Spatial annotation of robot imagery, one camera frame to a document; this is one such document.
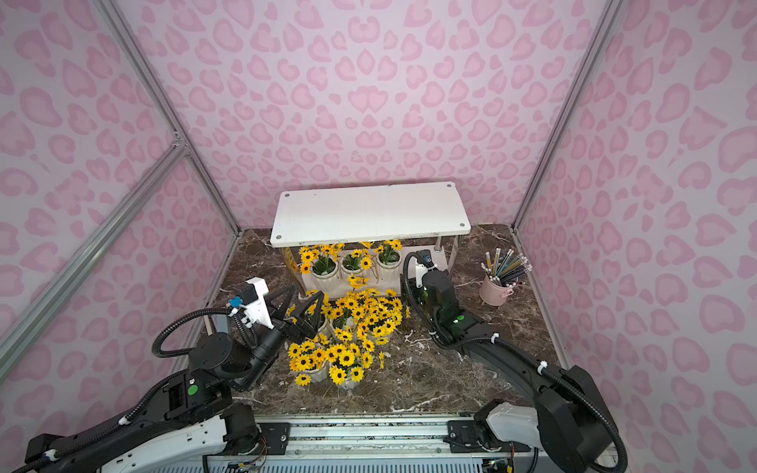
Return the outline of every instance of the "white bracket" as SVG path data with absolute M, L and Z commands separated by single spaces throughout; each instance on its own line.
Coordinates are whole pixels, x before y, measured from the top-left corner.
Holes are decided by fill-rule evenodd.
M 266 301 L 263 299 L 264 296 L 268 295 L 268 285 L 266 284 L 265 279 L 252 278 L 248 279 L 246 282 L 255 286 L 257 300 L 243 306 L 245 308 L 245 316 L 242 317 L 242 323 L 245 324 L 247 328 L 252 328 L 252 325 L 257 322 L 273 329 L 271 317 L 266 308 Z

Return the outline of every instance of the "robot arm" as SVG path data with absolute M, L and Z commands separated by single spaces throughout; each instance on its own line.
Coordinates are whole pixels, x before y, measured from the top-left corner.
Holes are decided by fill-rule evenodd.
M 412 258 L 420 281 L 407 277 Z M 563 471 L 625 471 L 625 445 L 589 373 L 578 366 L 548 367 L 502 339 L 496 326 L 461 309 L 449 274 L 435 268 L 429 251 L 407 255 L 403 289 L 439 347 L 458 350 L 497 370 L 535 408 L 540 444 Z M 497 448 L 513 440 L 498 435 L 498 430 L 507 429 L 497 428 L 494 409 L 496 403 L 490 403 L 475 416 L 480 447 Z M 618 464 L 614 468 L 596 464 L 611 443 L 618 451 Z

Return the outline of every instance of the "cable tie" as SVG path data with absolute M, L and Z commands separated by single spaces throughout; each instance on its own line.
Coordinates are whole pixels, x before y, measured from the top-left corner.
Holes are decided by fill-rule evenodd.
M 58 458 L 57 456 L 55 456 L 55 454 L 57 454 L 57 453 L 58 453 L 58 451 L 57 451 L 56 449 L 54 449 L 54 448 L 51 448 L 50 450 L 46 451 L 46 452 L 44 453 L 44 455 L 45 455 L 45 456 L 47 457 L 47 459 L 48 459 L 48 460 L 50 460 L 51 462 L 57 462 L 58 460 L 60 460 L 60 458 Z

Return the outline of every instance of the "black hose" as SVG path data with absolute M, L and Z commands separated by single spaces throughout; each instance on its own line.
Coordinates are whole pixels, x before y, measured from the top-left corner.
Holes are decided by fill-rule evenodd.
M 237 330 L 239 330 L 239 336 L 244 341 L 245 345 L 247 345 L 247 348 L 250 350 L 257 348 L 257 332 L 254 328 L 247 328 L 244 323 L 241 321 L 241 315 L 239 312 L 234 314 L 232 317 L 234 319 L 234 323 L 237 326 Z
M 485 342 L 485 343 L 491 343 L 491 338 L 489 337 L 473 337 L 473 338 L 467 338 L 465 340 L 458 341 L 454 344 L 445 345 L 444 348 L 457 348 L 465 344 L 471 344 L 475 342 Z M 517 345 L 514 345 L 507 340 L 503 340 L 502 338 L 495 338 L 494 343 L 497 345 L 500 345 L 501 347 L 505 347 L 510 352 L 514 353 L 516 356 L 521 358 L 523 361 L 525 361 L 527 364 L 529 364 L 533 369 L 538 369 L 539 362 L 529 353 L 526 353 L 525 351 L 521 350 Z M 594 417 L 602 426 L 607 430 L 607 433 L 610 436 L 610 439 L 615 444 L 615 449 L 618 453 L 618 463 L 613 467 L 606 467 L 602 466 L 596 462 L 592 462 L 589 466 L 594 471 L 598 471 L 599 473 L 621 473 L 625 471 L 625 469 L 628 467 L 628 452 L 625 449 L 625 444 L 623 443 L 623 440 L 620 438 L 620 433 L 618 432 L 617 427 L 605 416 L 604 412 L 598 408 L 594 402 L 592 402 L 588 397 L 584 395 L 584 393 L 580 392 L 578 389 L 576 389 L 572 384 L 568 383 L 566 380 L 562 378 L 562 376 L 557 375 L 549 370 L 548 367 L 545 367 L 541 370 L 541 375 L 544 376 L 546 379 L 552 381 L 553 383 L 557 384 L 560 388 L 562 388 L 565 392 L 567 392 L 570 397 L 577 403 L 581 404 L 583 407 L 586 408 L 586 410 L 589 411 L 592 417 Z
M 151 387 L 145 393 L 144 396 L 142 396 L 139 402 L 137 402 L 137 404 L 134 405 L 132 410 L 130 410 L 129 413 L 124 416 L 124 418 L 126 418 L 128 422 L 131 422 L 132 420 L 134 420 L 134 418 L 142 411 L 142 408 L 145 407 L 145 404 L 150 400 L 150 398 L 152 398 L 155 395 L 155 393 L 157 393 L 163 386 L 165 386 L 166 383 L 168 383 L 168 381 L 176 378 L 177 376 L 184 375 L 186 372 L 187 370 L 183 369 L 182 371 L 175 372 L 172 375 L 168 375 L 162 380 L 160 380 L 156 385 Z M 86 440 L 81 440 L 80 442 L 77 442 L 71 447 L 68 447 L 64 450 L 58 450 L 57 452 L 55 452 L 55 456 L 58 457 L 59 459 L 63 459 L 69 455 L 73 455 L 74 453 L 80 450 L 83 450 L 86 447 L 89 447 L 90 445 L 111 436 L 120 427 L 121 427 L 120 423 L 113 424 L 112 426 L 99 432 L 93 437 L 90 437 Z M 31 463 L 27 463 L 26 465 L 22 466 L 21 468 L 17 470 L 13 470 L 12 473 L 27 473 L 28 471 L 32 471 L 32 470 L 39 470 L 41 468 L 46 467 L 47 465 L 50 465 L 51 463 L 52 462 L 49 459 L 47 459 L 47 457 L 43 457 Z
M 180 348 L 178 350 L 163 351 L 160 346 L 163 345 L 163 342 L 165 342 L 166 338 L 168 338 L 168 336 L 171 335 L 173 331 L 186 324 L 190 320 L 197 319 L 198 317 L 202 316 L 212 316 L 214 314 L 222 314 L 228 316 L 231 312 L 231 308 L 228 307 L 219 309 L 199 309 L 194 312 L 190 312 L 183 317 L 179 317 L 178 319 L 171 322 L 166 328 L 163 329 L 161 333 L 157 335 L 155 341 L 152 343 L 152 354 L 157 356 L 158 358 L 173 358 L 174 356 L 189 354 L 189 352 L 192 351 L 192 348 Z
M 531 460 L 531 466 L 528 467 L 526 473 L 534 473 L 534 471 L 536 471 L 537 463 L 539 463 L 539 447 L 534 447 L 534 459 Z

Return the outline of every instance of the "metal frame bar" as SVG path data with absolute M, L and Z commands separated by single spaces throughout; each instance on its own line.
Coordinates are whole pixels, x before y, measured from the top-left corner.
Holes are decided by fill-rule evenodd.
M 0 383 L 35 344 L 61 307 L 89 277 L 102 257 L 168 177 L 174 165 L 186 154 L 184 141 L 179 139 L 174 142 L 71 257 L 66 267 L 50 283 L 47 291 L 24 310 L 19 322 L 0 344 Z
M 131 63 L 134 71 L 136 72 L 142 84 L 147 89 L 147 93 L 152 98 L 155 106 L 160 114 L 168 123 L 168 126 L 173 130 L 175 137 L 183 139 L 190 150 L 190 158 L 192 165 L 195 167 L 200 176 L 200 180 L 203 182 L 205 188 L 210 193 L 213 201 L 218 206 L 220 212 L 223 214 L 224 219 L 231 227 L 234 233 L 238 233 L 241 230 L 239 222 L 237 221 L 234 213 L 229 207 L 229 203 L 223 197 L 223 194 L 218 189 L 215 181 L 210 176 L 205 163 L 203 162 L 195 143 L 192 141 L 192 137 L 189 135 L 187 129 L 179 119 L 179 115 L 173 108 L 168 94 L 160 84 L 157 74 L 153 71 L 152 66 L 147 60 L 142 47 L 139 45 L 131 26 L 123 16 L 121 8 L 118 6 L 116 0 L 93 0 L 95 6 L 100 11 L 103 21 L 107 24 L 111 30 L 114 38 L 121 47 L 126 58 Z
M 528 252 L 523 247 L 520 236 L 512 227 L 510 228 L 510 233 L 512 233 L 512 239 L 516 243 L 518 252 L 524 254 L 529 260 L 531 260 Z M 552 317 L 550 317 L 549 304 L 547 304 L 547 299 L 544 297 L 545 293 L 541 290 L 541 286 L 539 285 L 536 277 L 534 277 L 533 272 L 528 273 L 528 282 L 531 283 L 531 290 L 534 292 L 534 296 L 536 297 L 536 304 L 539 306 L 541 317 L 542 319 L 544 319 L 544 324 L 547 326 L 547 331 L 550 333 L 550 338 L 552 338 L 552 345 L 555 346 L 555 351 L 557 352 L 557 360 L 560 362 L 560 365 L 563 368 L 568 369 L 573 366 L 573 359 L 568 352 L 568 345 L 565 344 L 565 341 L 562 339 L 560 332 L 555 327 Z
M 594 35 L 591 38 L 589 47 L 584 54 L 584 58 L 581 60 L 581 66 L 578 68 L 575 80 L 568 91 L 568 97 L 563 103 L 557 121 L 555 122 L 555 126 L 550 132 L 550 136 L 547 139 L 547 146 L 544 147 L 544 152 L 539 158 L 536 171 L 534 171 L 534 175 L 528 183 L 523 202 L 518 208 L 515 219 L 512 221 L 514 232 L 519 230 L 520 225 L 523 224 L 525 217 L 528 215 L 528 211 L 531 209 L 531 205 L 536 200 L 541 183 L 544 181 L 544 175 L 547 174 L 547 171 L 550 168 L 550 164 L 559 149 L 559 143 L 562 141 L 562 137 L 570 127 L 573 115 L 575 115 L 575 111 L 581 103 L 581 98 L 591 83 L 594 71 L 602 60 L 604 51 L 607 49 L 607 44 L 612 38 L 615 27 L 619 23 L 619 18 L 622 16 L 621 12 L 623 7 L 626 4 L 627 2 L 625 0 L 607 0 L 607 3 L 605 4 L 605 9 L 602 12 L 597 28 L 594 30 Z

